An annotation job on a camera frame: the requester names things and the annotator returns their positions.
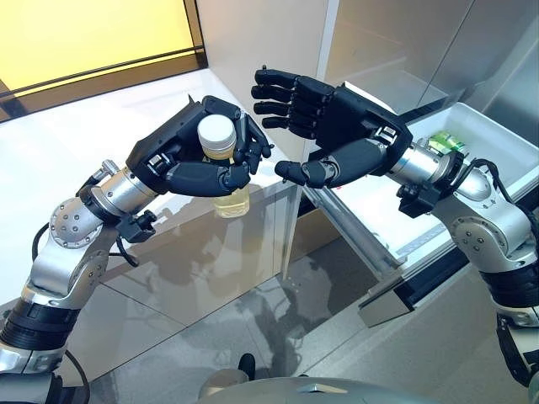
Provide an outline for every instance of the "white countertop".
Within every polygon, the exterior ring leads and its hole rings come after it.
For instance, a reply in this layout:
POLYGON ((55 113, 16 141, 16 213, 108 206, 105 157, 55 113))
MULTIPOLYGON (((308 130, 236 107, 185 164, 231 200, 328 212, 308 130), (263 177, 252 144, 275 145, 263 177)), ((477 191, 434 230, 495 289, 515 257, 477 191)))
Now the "white countertop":
MULTIPOLYGON (((0 304, 19 297, 31 268, 34 234, 54 208, 71 198, 104 159, 123 167, 135 142, 182 109, 188 94, 195 101, 210 94, 241 107, 205 69, 0 124, 0 304)), ((282 159, 285 156, 276 147, 272 157, 260 163, 249 185, 252 198, 280 189, 274 166, 282 159)), ((208 199, 173 194, 158 197, 147 208, 158 217, 157 232, 213 209, 208 199)))

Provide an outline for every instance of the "yellow wall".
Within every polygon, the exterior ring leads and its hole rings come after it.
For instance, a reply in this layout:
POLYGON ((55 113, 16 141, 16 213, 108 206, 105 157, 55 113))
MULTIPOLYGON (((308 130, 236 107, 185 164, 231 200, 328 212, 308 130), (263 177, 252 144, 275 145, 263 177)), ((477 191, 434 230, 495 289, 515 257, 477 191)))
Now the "yellow wall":
POLYGON ((182 0, 0 4, 0 80, 12 90, 193 46, 182 0))

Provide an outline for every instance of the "metal cylinder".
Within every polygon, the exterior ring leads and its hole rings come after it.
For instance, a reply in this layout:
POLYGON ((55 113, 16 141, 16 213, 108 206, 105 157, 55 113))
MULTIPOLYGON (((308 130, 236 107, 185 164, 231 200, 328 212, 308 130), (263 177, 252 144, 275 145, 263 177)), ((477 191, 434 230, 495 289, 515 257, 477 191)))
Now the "metal cylinder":
POLYGON ((92 193, 103 208, 117 216, 136 213, 157 196, 127 167, 117 172, 101 187, 92 188, 92 193))
POLYGON ((440 160, 441 157, 432 151, 412 143, 392 167, 390 174, 399 183, 421 183, 434 177, 440 160))

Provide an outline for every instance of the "white jar lid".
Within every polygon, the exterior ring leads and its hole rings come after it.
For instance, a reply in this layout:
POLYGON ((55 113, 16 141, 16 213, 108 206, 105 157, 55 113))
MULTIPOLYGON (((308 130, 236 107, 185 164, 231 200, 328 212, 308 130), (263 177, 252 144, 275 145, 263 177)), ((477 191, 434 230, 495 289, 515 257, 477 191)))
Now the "white jar lid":
POLYGON ((234 124, 225 115, 208 115, 197 127, 200 144, 214 152, 229 149, 236 144, 234 124))

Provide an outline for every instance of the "robotic arm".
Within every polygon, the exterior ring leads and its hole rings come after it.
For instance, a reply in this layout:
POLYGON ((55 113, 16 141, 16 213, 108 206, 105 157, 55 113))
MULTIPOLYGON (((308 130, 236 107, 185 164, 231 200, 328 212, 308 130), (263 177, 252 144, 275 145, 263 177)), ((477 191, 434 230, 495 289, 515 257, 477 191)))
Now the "robotic arm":
POLYGON ((236 105, 189 97, 185 108, 135 144, 124 168, 105 161, 75 198, 58 205, 48 241, 33 257, 30 277, 0 332, 0 401, 60 402, 61 379, 52 372, 106 270, 110 248, 118 237, 133 243, 155 234, 157 217, 149 210, 138 215, 145 206, 167 192, 229 195, 249 182, 272 146, 236 105), (197 125, 210 114, 235 125, 234 163, 228 167, 202 161, 197 125))
POLYGON ((366 174, 400 183, 399 210, 440 219, 487 283, 513 377, 524 386, 539 385, 539 233, 532 215, 505 191, 495 165, 483 159, 466 165, 459 152, 441 157, 413 143, 399 116, 345 85, 334 88, 265 66, 254 78, 251 94, 264 99, 254 111, 277 115, 264 118, 263 127, 315 140, 325 154, 303 164, 279 162, 275 171, 312 188, 340 186, 366 174), (484 165, 489 173, 478 169, 484 165))

